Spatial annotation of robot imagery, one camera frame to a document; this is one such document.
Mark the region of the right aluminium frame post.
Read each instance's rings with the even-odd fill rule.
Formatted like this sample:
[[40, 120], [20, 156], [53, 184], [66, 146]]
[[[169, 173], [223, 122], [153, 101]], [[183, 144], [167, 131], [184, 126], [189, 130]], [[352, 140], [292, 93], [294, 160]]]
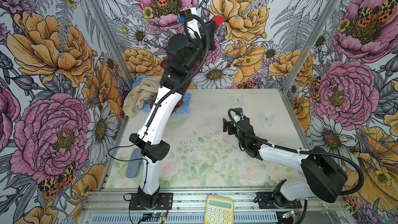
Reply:
[[290, 71], [289, 75], [286, 78], [286, 81], [284, 82], [281, 91], [283, 93], [286, 93], [291, 86], [291, 84], [295, 81], [298, 73], [301, 70], [301, 67], [304, 65], [308, 55], [310, 54], [310, 51], [312, 49], [312, 46], [314, 45], [317, 37], [321, 34], [322, 30], [321, 28], [326, 25], [327, 21], [331, 17], [333, 10], [336, 8], [336, 6], [341, 2], [341, 0], [328, 0], [325, 4], [325, 8], [320, 12], [319, 18], [316, 21], [314, 27], [312, 28], [308, 39], [306, 40], [303, 48], [301, 49], [301, 52], [298, 56], [298, 59], [296, 60], [294, 66], [292, 67], [292, 70]]

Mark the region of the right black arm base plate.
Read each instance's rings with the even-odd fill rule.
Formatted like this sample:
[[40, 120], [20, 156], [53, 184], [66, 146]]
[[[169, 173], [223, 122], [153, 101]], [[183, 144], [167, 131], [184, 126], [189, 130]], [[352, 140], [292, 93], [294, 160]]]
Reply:
[[259, 209], [302, 208], [300, 200], [289, 201], [282, 194], [275, 194], [271, 191], [257, 192], [254, 203], [258, 204]]

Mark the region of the left aluminium frame post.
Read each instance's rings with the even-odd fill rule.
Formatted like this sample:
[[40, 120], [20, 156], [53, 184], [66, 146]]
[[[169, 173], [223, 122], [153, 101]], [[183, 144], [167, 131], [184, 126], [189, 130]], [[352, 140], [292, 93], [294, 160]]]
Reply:
[[112, 29], [109, 26], [108, 20], [106, 18], [106, 15], [104, 14], [101, 5], [99, 4], [98, 0], [86, 0], [90, 10], [93, 13], [94, 18], [96, 19], [99, 28], [101, 29], [109, 47], [110, 51], [114, 55], [116, 62], [118, 63], [121, 72], [126, 80], [126, 83], [129, 87], [129, 89], [132, 89], [133, 86], [133, 77], [131, 76], [131, 73], [129, 69], [126, 66], [126, 62], [124, 58], [122, 57], [122, 52], [119, 48], [119, 45], [114, 37], [114, 34], [112, 32]]

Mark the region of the green circuit board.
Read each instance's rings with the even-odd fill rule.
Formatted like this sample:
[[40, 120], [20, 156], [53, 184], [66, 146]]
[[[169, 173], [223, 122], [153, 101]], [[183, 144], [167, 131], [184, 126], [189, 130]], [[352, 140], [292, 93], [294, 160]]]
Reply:
[[295, 218], [296, 217], [296, 213], [295, 211], [291, 210], [288, 212], [285, 212], [284, 214], [282, 214], [281, 218]]
[[167, 218], [166, 213], [147, 213], [144, 214], [141, 221], [142, 222], [156, 222], [156, 221], [164, 221]]

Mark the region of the right green circuit board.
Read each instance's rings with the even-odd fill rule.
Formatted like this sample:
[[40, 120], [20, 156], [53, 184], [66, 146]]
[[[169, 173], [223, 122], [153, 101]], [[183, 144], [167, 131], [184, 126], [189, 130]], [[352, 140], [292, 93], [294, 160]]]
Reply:
[[291, 210], [288, 212], [285, 212], [284, 214], [282, 214], [281, 218], [295, 218], [296, 217], [296, 213], [295, 211]]

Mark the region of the front aluminium rail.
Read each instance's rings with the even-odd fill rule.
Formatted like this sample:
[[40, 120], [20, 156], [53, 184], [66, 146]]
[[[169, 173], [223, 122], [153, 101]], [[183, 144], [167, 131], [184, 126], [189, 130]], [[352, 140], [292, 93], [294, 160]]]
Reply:
[[[270, 188], [194, 188], [194, 189], [165, 189], [159, 192], [160, 196], [166, 193], [173, 194], [172, 199], [166, 199], [163, 203], [171, 206], [165, 207], [158, 203], [161, 211], [169, 213], [190, 213], [204, 212], [211, 206], [210, 201], [230, 203], [237, 212], [259, 212], [259, 211], [289, 211], [304, 209], [304, 198], [299, 203], [292, 203], [284, 208], [277, 207], [274, 203], [267, 203], [264, 200], [255, 202], [259, 192], [271, 191]], [[103, 190], [91, 193], [82, 212], [89, 213], [127, 213], [130, 211], [130, 191]]]

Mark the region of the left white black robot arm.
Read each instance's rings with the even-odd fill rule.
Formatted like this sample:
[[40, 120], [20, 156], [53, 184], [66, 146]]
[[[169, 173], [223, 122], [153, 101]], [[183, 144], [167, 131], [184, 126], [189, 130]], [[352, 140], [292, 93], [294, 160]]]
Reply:
[[225, 21], [224, 17], [215, 16], [205, 22], [193, 9], [181, 11], [179, 16], [183, 33], [168, 40], [165, 70], [149, 117], [139, 132], [130, 136], [130, 142], [141, 150], [144, 163], [144, 177], [137, 194], [147, 202], [156, 202], [159, 197], [160, 162], [170, 150], [170, 145], [161, 140], [166, 123], [215, 49], [215, 31]]

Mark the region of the blue grey oval pad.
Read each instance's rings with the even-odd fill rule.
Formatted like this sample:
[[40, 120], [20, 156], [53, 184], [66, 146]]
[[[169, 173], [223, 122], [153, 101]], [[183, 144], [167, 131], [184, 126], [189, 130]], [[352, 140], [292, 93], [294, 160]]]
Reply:
[[127, 178], [135, 178], [138, 176], [142, 161], [143, 161], [143, 155], [141, 149], [140, 148], [134, 149], [126, 169]]

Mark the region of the yellow calculator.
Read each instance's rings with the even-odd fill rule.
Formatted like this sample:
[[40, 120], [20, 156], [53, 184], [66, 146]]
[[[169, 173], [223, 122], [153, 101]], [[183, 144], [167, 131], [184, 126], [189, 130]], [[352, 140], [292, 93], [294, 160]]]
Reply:
[[204, 224], [233, 224], [234, 202], [231, 198], [208, 195]]

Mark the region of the red black plaid cloth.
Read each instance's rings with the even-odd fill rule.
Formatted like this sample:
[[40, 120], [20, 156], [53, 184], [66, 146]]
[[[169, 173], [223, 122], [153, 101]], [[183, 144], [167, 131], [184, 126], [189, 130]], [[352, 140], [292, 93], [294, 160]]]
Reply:
[[183, 96], [189, 86], [189, 83], [185, 83], [182, 86], [180, 84], [191, 75], [191, 72], [181, 60], [169, 58], [169, 56], [165, 57], [161, 66], [164, 69], [164, 72], [161, 75], [159, 90], [173, 90], [175, 87], [177, 87], [177, 90], [171, 94], [171, 96], [175, 96], [176, 94], [181, 96], [172, 110], [172, 113], [175, 113], [182, 106]]

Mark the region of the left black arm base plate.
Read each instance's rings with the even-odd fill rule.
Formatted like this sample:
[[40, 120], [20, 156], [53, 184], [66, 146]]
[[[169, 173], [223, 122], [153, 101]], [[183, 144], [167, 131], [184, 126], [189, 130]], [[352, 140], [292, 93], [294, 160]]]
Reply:
[[153, 196], [143, 192], [132, 194], [129, 204], [130, 211], [145, 210], [171, 210], [173, 205], [173, 193], [161, 192]]

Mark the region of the light blue cloth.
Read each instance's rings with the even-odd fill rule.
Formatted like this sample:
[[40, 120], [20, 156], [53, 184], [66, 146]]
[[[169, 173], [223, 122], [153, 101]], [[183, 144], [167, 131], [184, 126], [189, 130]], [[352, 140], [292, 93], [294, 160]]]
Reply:
[[[133, 89], [138, 87], [145, 78], [151, 78], [151, 76], [145, 76], [145, 75], [138, 76], [135, 82], [133, 83]], [[181, 114], [190, 113], [191, 99], [192, 99], [191, 93], [186, 92], [183, 98], [175, 106], [173, 114], [181, 115]], [[150, 100], [146, 100], [144, 106], [141, 107], [140, 110], [142, 112], [149, 113], [152, 109], [154, 100], [155, 100], [154, 97], [151, 98]]]

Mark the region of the left green circuit board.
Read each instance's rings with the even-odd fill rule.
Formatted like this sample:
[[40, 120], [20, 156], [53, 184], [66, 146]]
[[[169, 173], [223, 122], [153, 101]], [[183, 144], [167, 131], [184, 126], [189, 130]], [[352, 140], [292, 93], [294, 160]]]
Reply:
[[147, 213], [144, 214], [141, 221], [142, 222], [156, 222], [156, 221], [164, 221], [167, 218], [166, 213]]

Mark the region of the beige cloth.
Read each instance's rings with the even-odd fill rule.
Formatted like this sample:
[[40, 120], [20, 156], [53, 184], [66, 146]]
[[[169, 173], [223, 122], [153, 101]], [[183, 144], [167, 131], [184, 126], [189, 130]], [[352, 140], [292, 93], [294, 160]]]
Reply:
[[161, 79], [161, 76], [138, 76], [124, 100], [124, 114], [130, 118], [136, 116], [145, 103], [158, 93]]

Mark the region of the aluminium frame post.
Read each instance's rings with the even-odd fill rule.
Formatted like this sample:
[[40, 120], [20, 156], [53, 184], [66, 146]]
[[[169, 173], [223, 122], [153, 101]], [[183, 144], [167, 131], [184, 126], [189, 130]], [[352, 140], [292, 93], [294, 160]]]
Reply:
[[328, 0], [325, 4], [325, 8], [320, 12], [319, 18], [316, 21], [314, 27], [312, 28], [308, 39], [306, 40], [303, 48], [301, 49], [301, 52], [298, 56], [298, 59], [296, 60], [294, 66], [292, 67], [292, 70], [290, 71], [289, 75], [286, 78], [286, 81], [284, 82], [281, 91], [283, 93], [286, 93], [291, 86], [291, 84], [295, 81], [298, 73], [301, 70], [301, 67], [304, 65], [308, 55], [310, 54], [310, 51], [312, 49], [312, 46], [314, 45], [317, 37], [321, 34], [322, 30], [321, 28], [326, 25], [327, 21], [331, 17], [333, 10], [336, 8], [336, 6], [341, 2], [341, 0]]
[[119, 45], [114, 37], [114, 34], [112, 32], [112, 29], [109, 26], [108, 20], [106, 18], [106, 15], [104, 14], [101, 5], [99, 4], [98, 0], [86, 0], [90, 10], [93, 13], [94, 18], [96, 19], [99, 28], [101, 29], [109, 47], [110, 51], [114, 55], [116, 62], [118, 63], [121, 72], [126, 80], [126, 83], [129, 87], [129, 89], [132, 89], [133, 86], [133, 77], [131, 76], [131, 73], [129, 69], [126, 66], [126, 62], [124, 58], [122, 57], [122, 52], [119, 48]]

